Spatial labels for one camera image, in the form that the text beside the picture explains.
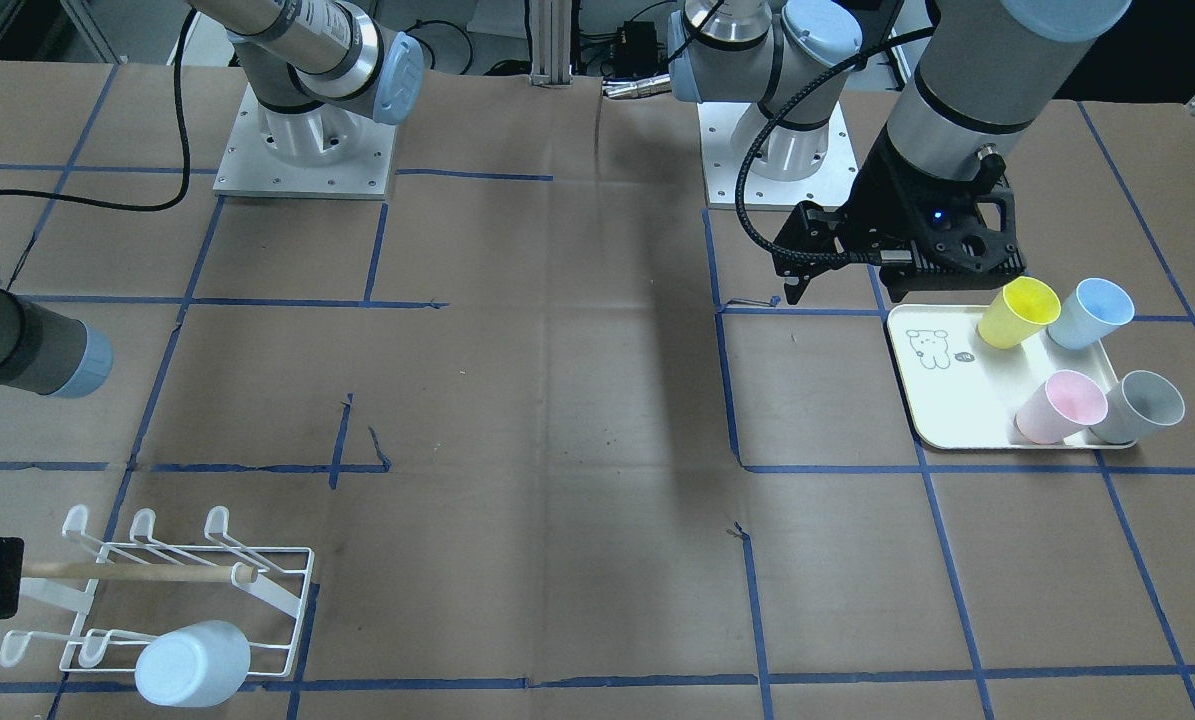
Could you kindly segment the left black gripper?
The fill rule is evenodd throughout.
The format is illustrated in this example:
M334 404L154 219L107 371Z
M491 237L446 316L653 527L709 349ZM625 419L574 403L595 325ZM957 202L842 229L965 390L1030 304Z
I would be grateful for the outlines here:
M972 155L972 179L929 176L903 159L893 141L874 142L847 201L847 250L903 252L903 263L881 266L891 301L912 291L995 290L1027 272L1016 232L1005 159L987 144ZM838 242L840 210L802 201L777 232L772 266L789 304L799 304L809 282L853 260Z

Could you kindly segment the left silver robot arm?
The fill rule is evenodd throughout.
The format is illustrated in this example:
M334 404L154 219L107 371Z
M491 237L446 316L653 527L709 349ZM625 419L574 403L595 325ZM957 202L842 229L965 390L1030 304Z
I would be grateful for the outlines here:
M894 302L908 293L987 291L1025 273L1009 150L1127 1L945 1L932 27L866 44L835 1L684 1L667 67L681 101L744 101L733 191L740 227L770 252L789 304L852 264L880 269ZM817 168L847 73L875 54L926 41L847 201L793 207L774 240L744 208L752 173L770 176L777 141L811 141L780 177Z

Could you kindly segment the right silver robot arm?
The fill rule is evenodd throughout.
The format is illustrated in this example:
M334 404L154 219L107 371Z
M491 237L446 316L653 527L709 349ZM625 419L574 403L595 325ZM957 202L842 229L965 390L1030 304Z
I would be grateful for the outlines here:
M358 5L194 1L190 12L227 29L255 96L271 113L397 127L418 100L425 73L419 42L378 26ZM10 293L0 267L0 386L39 396L86 396L105 382L112 363L108 337ZM0 539L0 621L18 610L22 562L22 539Z

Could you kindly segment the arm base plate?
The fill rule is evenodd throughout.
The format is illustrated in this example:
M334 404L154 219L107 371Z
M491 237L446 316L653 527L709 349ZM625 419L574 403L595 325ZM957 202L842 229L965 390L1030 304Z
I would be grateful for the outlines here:
M766 118L754 104L701 101L698 106L707 208L734 208L740 164ZM848 199L856 158L836 105L826 127L793 131L777 127L762 142L744 181L744 207L790 210L801 201L833 210Z
M277 113L246 87L213 190L249 199L386 201L397 128L332 106Z

